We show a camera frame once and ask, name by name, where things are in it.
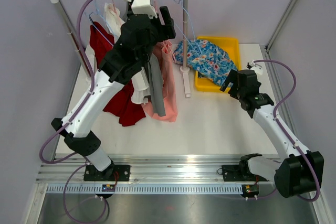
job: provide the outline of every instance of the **black clamp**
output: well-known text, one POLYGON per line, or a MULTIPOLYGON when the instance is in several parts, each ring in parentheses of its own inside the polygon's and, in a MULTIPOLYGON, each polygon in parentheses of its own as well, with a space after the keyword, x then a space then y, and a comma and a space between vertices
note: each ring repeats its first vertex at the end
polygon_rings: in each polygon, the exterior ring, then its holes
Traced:
POLYGON ((150 19, 146 14, 132 14, 121 26, 120 38, 106 53, 98 69, 110 77, 110 82, 127 84, 146 66, 158 42, 175 38, 174 20, 168 8, 162 6, 160 12, 163 25, 159 17, 150 19))
POLYGON ((274 105, 268 94, 259 93, 261 83, 253 70, 244 69, 238 72, 231 70, 220 90, 224 92, 230 83, 232 87, 228 94, 239 100, 242 109, 247 111, 251 118, 253 118, 254 111, 260 109, 261 106, 274 105))
MULTIPOLYGON (((62 124, 61 118, 54 118, 51 122, 56 131, 62 127, 62 124)), ((84 157, 94 153, 101 144, 99 138, 92 131, 86 137, 74 137, 74 134, 66 130, 60 132, 60 135, 64 137, 64 142, 71 150, 84 157)))

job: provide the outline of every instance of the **rack pole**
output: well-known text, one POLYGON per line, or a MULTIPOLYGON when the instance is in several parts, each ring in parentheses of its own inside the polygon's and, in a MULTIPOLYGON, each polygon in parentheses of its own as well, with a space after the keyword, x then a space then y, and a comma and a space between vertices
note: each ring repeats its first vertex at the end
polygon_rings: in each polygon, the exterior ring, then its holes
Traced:
POLYGON ((72 24, 70 22, 70 19, 68 17, 68 15, 66 14, 62 4, 60 3, 59 0, 50 0, 52 4, 54 4, 58 14, 61 16, 61 18, 63 19, 63 23, 65 24, 65 29, 66 29, 66 33, 67 35, 69 35, 70 40, 72 41, 72 44, 75 48, 75 52, 78 56, 79 62, 82 65, 84 72, 86 74, 86 76, 88 78, 90 78, 90 72, 88 69, 88 66, 85 64, 83 55, 81 54, 79 47, 78 47, 78 43, 81 43, 81 41, 78 40, 76 33, 72 32, 72 24))
POLYGON ((183 84, 184 84, 184 94, 185 97, 191 96, 191 90, 190 90, 190 83, 189 83, 189 67, 187 65, 187 53, 188 53, 188 0, 182 0, 182 6, 183 6, 183 34, 182 37, 182 50, 183 50, 183 62, 182 66, 180 67, 180 71, 183 78, 183 84))

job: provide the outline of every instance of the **white mounting bracket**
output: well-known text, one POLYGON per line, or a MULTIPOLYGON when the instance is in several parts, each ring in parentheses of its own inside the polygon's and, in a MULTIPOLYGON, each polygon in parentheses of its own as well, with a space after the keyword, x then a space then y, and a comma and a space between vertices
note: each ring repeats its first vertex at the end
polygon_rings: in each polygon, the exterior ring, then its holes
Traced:
POLYGON ((147 14, 149 18, 157 18, 155 8, 151 5, 151 0, 134 0, 132 11, 134 14, 147 14))
POLYGON ((190 82, 189 82, 189 67, 183 68, 183 66, 180 67, 180 72, 182 74, 183 78, 183 85, 184 85, 184 95, 186 98, 191 97, 191 90, 190 90, 190 82))

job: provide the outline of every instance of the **metal floor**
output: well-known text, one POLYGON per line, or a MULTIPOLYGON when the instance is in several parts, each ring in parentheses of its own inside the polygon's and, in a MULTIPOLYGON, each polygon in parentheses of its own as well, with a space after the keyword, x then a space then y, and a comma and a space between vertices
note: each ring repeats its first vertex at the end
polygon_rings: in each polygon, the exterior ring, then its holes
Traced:
MULTIPOLYGON (((272 191, 261 185, 261 195, 272 191)), ((71 209, 92 196, 69 194, 71 209)), ((111 224, 213 224, 213 223, 318 223, 312 203, 297 197, 282 198, 278 193, 268 199, 244 201, 239 195, 113 195, 108 199, 109 213, 98 223, 111 224)), ((94 221, 103 203, 98 199, 84 202, 71 211, 80 221, 94 221)), ((62 194, 46 194, 39 224, 71 224, 64 212, 62 194)))

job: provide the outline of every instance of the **white garment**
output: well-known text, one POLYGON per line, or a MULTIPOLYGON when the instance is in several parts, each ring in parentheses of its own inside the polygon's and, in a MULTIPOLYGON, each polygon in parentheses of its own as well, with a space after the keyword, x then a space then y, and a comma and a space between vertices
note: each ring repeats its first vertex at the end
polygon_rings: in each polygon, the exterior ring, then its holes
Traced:
POLYGON ((119 39, 121 35, 121 31, 120 31, 121 25, 124 24, 125 22, 119 17, 120 11, 118 8, 115 8, 115 11, 117 13, 114 12, 113 4, 105 3, 104 11, 105 11, 106 22, 108 24, 107 27, 110 33, 112 33, 114 36, 114 42, 117 42, 117 40, 119 39))
POLYGON ((131 101, 134 104, 143 103, 144 98, 147 95, 151 94, 149 83, 148 83, 147 76, 146 76, 144 68, 142 68, 140 72, 136 73, 132 77, 132 84, 133 84, 133 87, 134 87, 134 92, 133 92, 133 95, 131 97, 131 101))
POLYGON ((93 69, 93 72, 95 73, 97 71, 97 62, 95 58, 94 49, 90 46, 90 44, 87 45, 85 49, 85 54, 89 59, 90 66, 93 69))

